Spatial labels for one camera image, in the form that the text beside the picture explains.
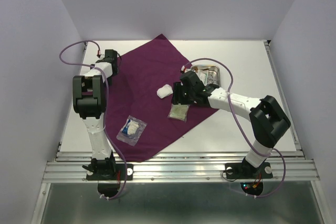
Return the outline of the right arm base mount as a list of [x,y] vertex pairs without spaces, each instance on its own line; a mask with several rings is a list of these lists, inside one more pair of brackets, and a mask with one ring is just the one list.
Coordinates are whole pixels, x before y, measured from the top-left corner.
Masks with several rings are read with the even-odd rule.
[[257,168],[249,164],[245,159],[241,162],[226,163],[221,177],[228,182],[240,182],[241,189],[248,196],[261,196],[264,189],[263,179],[272,179],[273,173],[269,162],[263,161]]

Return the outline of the blue-white gauze packet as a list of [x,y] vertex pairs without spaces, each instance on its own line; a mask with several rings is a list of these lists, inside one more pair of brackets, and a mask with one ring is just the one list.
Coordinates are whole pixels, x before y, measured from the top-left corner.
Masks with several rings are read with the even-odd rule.
[[117,140],[131,146],[135,146],[146,126],[147,124],[142,120],[136,119],[129,115],[125,125],[118,132]]

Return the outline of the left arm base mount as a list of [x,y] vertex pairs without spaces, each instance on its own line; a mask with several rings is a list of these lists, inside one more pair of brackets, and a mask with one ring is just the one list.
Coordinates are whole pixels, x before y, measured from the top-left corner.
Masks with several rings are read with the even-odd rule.
[[86,180],[98,182],[100,198],[112,200],[120,197],[126,182],[133,179],[133,164],[116,163],[113,156],[104,160],[92,158],[89,165],[82,165]]

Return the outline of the white gauze pad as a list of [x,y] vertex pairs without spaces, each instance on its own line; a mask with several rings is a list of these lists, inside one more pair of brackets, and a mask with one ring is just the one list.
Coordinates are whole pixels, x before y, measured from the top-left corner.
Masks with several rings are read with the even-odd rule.
[[169,84],[165,84],[163,87],[159,88],[156,92],[160,99],[166,98],[173,94],[173,89]]

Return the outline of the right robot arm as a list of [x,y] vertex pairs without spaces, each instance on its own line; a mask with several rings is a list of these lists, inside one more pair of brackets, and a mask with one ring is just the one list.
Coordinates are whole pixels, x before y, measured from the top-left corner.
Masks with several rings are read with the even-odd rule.
[[291,127],[291,122],[278,101],[272,96],[250,98],[231,93],[216,84],[204,85],[195,72],[188,71],[173,84],[172,104],[199,105],[231,112],[238,128],[237,116],[251,123],[255,141],[249,143],[241,170],[253,177],[272,149]]

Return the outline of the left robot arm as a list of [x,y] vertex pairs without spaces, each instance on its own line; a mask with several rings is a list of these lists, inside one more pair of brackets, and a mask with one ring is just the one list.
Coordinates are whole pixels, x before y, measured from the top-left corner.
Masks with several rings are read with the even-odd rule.
[[106,85],[118,74],[118,52],[107,49],[104,57],[90,66],[90,70],[72,79],[73,108],[87,129],[92,148],[92,162],[111,158],[112,148],[104,132],[107,108]]

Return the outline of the steel instrument tray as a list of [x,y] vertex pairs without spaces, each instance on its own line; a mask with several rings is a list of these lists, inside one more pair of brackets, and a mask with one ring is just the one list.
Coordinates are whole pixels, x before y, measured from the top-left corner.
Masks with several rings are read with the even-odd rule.
[[209,72],[209,76],[212,76],[215,80],[215,85],[221,86],[220,85],[220,69],[218,66],[216,65],[193,65],[193,66],[197,66],[198,70],[208,70]]

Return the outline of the green-white packet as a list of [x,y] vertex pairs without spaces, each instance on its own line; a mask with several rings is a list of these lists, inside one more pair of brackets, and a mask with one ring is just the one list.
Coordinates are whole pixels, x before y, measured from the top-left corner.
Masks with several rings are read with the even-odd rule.
[[189,105],[172,104],[168,118],[185,122],[187,120],[189,107]]

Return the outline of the small steel scissors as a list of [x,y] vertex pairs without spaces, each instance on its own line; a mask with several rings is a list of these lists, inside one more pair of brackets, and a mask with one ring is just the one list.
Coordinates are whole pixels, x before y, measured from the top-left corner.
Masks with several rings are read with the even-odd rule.
[[207,77],[207,83],[208,83],[208,84],[215,83],[214,78],[213,78],[212,76],[208,76],[208,77]]

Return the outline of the white sterile pouch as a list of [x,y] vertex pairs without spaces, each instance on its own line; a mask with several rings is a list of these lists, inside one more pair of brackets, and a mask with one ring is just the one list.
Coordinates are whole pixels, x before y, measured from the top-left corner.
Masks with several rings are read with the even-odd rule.
[[208,74],[209,74],[208,70],[199,70],[198,71],[198,77],[203,82],[203,84],[205,86],[207,85]]

